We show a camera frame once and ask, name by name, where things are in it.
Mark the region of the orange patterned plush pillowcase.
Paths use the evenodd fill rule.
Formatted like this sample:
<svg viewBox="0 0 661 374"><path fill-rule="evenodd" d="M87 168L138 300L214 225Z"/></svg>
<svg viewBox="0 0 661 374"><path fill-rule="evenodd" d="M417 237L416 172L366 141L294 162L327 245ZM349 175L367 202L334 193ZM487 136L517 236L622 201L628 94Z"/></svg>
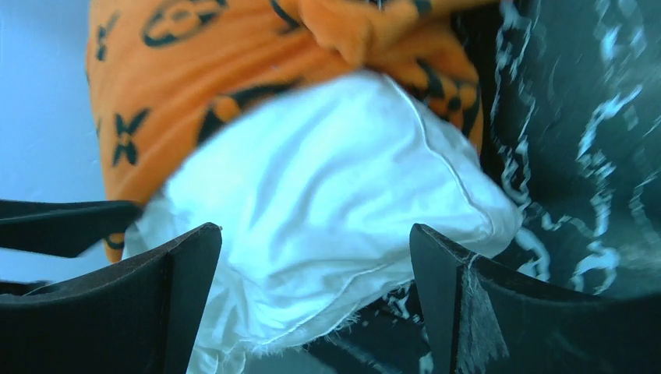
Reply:
<svg viewBox="0 0 661 374"><path fill-rule="evenodd" d="M475 66L452 30L474 1L93 1L86 74L106 196L147 203L248 110L361 68L384 73L476 150Z"/></svg>

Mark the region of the white pillow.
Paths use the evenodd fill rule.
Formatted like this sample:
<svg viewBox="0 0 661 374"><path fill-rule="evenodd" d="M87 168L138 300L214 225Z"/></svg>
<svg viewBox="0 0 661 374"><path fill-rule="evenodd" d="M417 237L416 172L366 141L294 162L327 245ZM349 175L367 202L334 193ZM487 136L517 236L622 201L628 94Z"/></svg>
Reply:
<svg viewBox="0 0 661 374"><path fill-rule="evenodd" d="M249 354L322 337L407 284L413 224L491 258L522 216L459 130L361 71L213 135L128 229L125 255L207 222L222 245L190 373L240 373Z"/></svg>

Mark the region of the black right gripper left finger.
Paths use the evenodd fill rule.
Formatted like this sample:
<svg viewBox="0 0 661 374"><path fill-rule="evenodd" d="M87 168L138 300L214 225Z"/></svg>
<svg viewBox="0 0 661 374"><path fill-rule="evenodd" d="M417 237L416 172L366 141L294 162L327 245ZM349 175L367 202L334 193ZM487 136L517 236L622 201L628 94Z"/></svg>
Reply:
<svg viewBox="0 0 661 374"><path fill-rule="evenodd" d="M206 223L100 270L1 297L4 373L184 373L221 251Z"/></svg>

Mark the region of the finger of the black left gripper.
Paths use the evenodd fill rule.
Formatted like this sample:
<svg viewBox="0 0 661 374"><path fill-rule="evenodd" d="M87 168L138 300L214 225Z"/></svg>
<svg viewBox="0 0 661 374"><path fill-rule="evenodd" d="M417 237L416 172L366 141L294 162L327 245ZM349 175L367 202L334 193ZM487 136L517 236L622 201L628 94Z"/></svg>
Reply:
<svg viewBox="0 0 661 374"><path fill-rule="evenodd" d="M130 201L39 203L1 201L1 247L75 258L122 233L141 214Z"/></svg>

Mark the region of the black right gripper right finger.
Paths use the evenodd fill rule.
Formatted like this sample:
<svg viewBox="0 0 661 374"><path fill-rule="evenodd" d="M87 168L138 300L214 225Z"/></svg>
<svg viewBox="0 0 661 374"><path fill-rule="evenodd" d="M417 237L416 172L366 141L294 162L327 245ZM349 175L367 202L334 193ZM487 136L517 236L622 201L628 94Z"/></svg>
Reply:
<svg viewBox="0 0 661 374"><path fill-rule="evenodd" d="M424 224L409 248L438 373L657 373L660 297L536 280Z"/></svg>

